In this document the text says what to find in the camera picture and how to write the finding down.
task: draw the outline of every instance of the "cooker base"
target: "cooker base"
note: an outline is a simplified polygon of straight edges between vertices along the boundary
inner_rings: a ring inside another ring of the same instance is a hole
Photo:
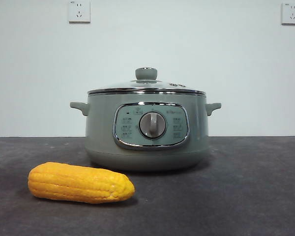
[[[86,148],[92,162],[109,169],[123,171],[168,171],[194,166],[208,155],[208,149],[184,154],[119,155],[96,152]]]

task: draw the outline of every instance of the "dark gray countertop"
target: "dark gray countertop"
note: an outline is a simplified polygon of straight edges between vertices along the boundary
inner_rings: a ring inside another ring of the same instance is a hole
[[[295,236],[295,137],[213,137],[193,168],[131,173],[135,195],[90,205],[38,199],[29,171],[93,166],[83,138],[0,138],[0,236]]]

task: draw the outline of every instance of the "chrome panel trim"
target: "chrome panel trim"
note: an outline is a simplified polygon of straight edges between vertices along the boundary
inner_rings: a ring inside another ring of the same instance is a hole
[[[144,105],[177,106],[177,107],[182,108],[183,111],[185,112],[186,121],[187,121],[187,134],[186,134],[186,136],[180,142],[175,143],[175,144],[169,144],[169,145],[137,145],[137,144],[126,143],[126,142],[120,140],[118,138],[117,133],[116,133],[117,114],[118,114],[119,110],[122,107],[125,107],[125,106],[134,106],[134,105],[140,105],[140,106],[144,106]],[[189,118],[188,118],[187,110],[182,105],[180,105],[178,103],[168,103],[168,102],[136,102],[136,103],[126,103],[126,104],[120,105],[116,109],[116,111],[115,111],[114,124],[113,124],[113,138],[114,138],[115,143],[117,145],[119,145],[120,147],[122,147],[122,148],[132,149],[132,150],[151,150],[152,151],[152,150],[160,150],[160,149],[163,149],[163,148],[179,147],[180,145],[182,145],[188,139],[189,133],[190,133],[190,129],[189,129]]]

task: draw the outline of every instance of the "glass lid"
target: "glass lid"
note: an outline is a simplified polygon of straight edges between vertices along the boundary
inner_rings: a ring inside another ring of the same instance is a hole
[[[188,88],[185,85],[167,83],[156,80],[157,70],[150,67],[136,69],[137,80],[111,85],[109,88],[100,88],[88,91],[88,94],[95,93],[124,93],[127,91],[149,91],[149,92],[168,92],[168,93],[195,93],[205,95],[199,90]]]

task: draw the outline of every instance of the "control panel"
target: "control panel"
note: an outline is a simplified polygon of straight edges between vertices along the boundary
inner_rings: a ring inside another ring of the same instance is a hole
[[[117,144],[130,149],[178,145],[189,135],[187,112],[172,103],[124,104],[116,111],[113,135]]]

